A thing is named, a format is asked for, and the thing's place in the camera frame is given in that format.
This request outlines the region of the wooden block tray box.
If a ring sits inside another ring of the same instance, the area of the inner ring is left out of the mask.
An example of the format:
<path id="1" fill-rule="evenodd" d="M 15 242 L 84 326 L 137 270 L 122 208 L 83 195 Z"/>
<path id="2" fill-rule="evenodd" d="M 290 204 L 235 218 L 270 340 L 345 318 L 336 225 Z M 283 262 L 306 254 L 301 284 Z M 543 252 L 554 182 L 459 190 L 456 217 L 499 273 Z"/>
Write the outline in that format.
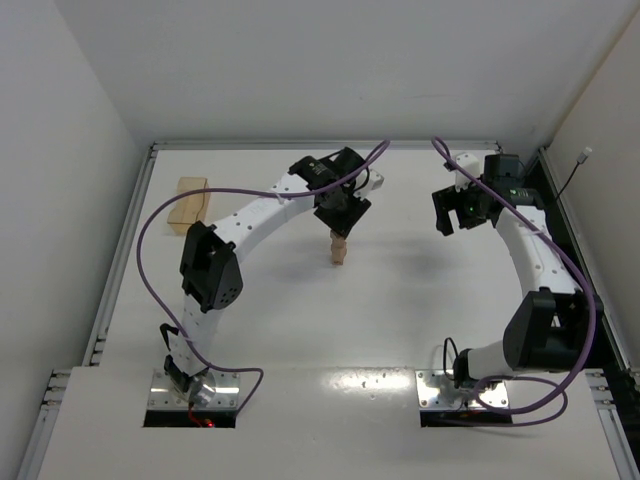
<path id="1" fill-rule="evenodd" d="M 181 177 L 178 180 L 176 193 L 208 188 L 206 177 Z M 167 224 L 175 235 L 185 236 L 189 228 L 197 221 L 205 220 L 210 201 L 210 193 L 198 193 L 182 197 L 175 202 L 169 212 Z"/>

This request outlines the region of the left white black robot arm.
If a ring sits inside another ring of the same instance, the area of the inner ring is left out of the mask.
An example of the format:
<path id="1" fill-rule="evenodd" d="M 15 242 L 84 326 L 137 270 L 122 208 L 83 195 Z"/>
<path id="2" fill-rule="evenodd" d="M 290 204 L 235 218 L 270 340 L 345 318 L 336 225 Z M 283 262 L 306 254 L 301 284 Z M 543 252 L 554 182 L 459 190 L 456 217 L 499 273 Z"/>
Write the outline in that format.
<path id="1" fill-rule="evenodd" d="M 194 391 L 207 366 L 209 350 L 222 313 L 243 289 L 240 265 L 269 235 L 310 211 L 333 239 L 346 239 L 371 203 L 367 196 L 383 177 L 354 150 L 316 159 L 306 156 L 267 191 L 226 218 L 187 231 L 180 274 L 184 312 L 178 327 L 164 332 L 168 355 L 164 369 L 182 393 Z"/>

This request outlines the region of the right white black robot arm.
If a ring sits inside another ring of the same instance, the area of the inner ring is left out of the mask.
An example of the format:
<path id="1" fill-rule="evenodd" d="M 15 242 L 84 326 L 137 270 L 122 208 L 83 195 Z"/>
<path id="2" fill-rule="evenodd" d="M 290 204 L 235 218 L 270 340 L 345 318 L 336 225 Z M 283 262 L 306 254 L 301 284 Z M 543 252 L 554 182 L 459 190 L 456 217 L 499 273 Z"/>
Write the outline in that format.
<path id="1" fill-rule="evenodd" d="M 589 323 L 601 319 L 604 307 L 598 296 L 584 292 L 549 245 L 543 200 L 525 187 L 518 157 L 479 160 L 461 153 L 445 166 L 455 183 L 432 195 L 437 230 L 449 236 L 457 227 L 491 223 L 508 249 L 523 296 L 500 340 L 457 354 L 455 386 L 471 388 L 491 376 L 572 370 L 590 350 Z"/>

